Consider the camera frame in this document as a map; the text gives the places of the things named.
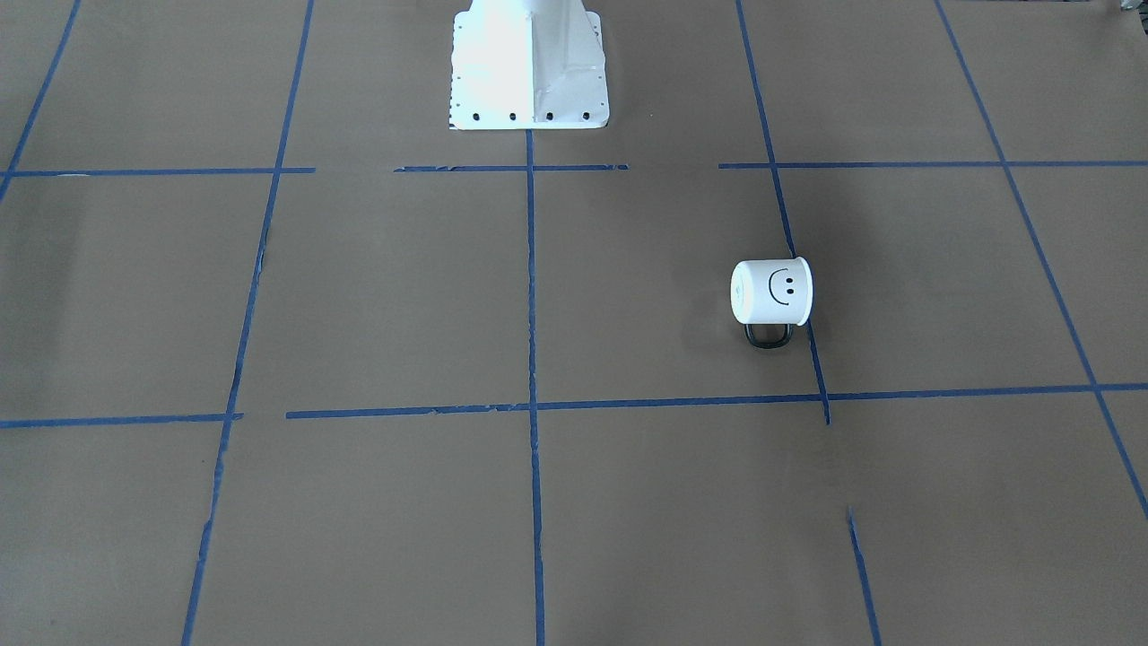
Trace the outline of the white smiley mug black handle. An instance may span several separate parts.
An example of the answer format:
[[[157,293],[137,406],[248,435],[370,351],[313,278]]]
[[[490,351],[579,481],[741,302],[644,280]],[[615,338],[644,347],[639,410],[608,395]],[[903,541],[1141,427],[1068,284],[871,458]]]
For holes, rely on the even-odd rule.
[[[806,258],[740,260],[731,273],[730,305],[751,347],[786,347],[797,327],[806,326],[814,308],[814,281]],[[757,338],[757,326],[782,326],[776,340]]]

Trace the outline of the brown paper table cover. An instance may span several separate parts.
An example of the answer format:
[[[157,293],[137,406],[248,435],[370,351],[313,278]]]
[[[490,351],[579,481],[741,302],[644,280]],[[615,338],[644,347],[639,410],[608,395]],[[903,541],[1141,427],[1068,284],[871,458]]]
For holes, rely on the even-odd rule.
[[[468,5],[3,1],[3,645],[1145,645],[1137,13]]]

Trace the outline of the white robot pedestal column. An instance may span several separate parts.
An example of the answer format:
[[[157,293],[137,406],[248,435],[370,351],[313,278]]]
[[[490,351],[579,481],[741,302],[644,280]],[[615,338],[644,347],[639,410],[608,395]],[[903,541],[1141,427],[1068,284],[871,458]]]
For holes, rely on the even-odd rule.
[[[611,117],[603,24],[582,1],[473,1],[452,22],[448,126],[582,130]]]

